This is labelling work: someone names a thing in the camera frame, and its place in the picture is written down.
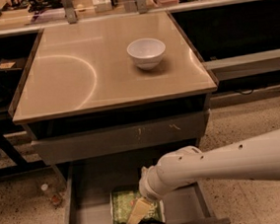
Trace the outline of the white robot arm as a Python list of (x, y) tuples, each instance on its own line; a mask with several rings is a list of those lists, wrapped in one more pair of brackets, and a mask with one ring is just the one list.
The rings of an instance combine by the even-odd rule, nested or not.
[(185, 146), (143, 168), (127, 224), (138, 224), (155, 201), (200, 179), (280, 181), (280, 129), (222, 148), (201, 152)]

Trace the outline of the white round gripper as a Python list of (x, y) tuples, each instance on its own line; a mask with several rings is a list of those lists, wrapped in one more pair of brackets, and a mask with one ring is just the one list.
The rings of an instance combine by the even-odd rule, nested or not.
[(164, 184), (158, 177), (157, 169), (154, 166), (142, 168), (138, 189), (142, 197), (135, 201), (127, 224), (139, 224), (150, 211), (152, 202), (162, 200), (164, 196)]

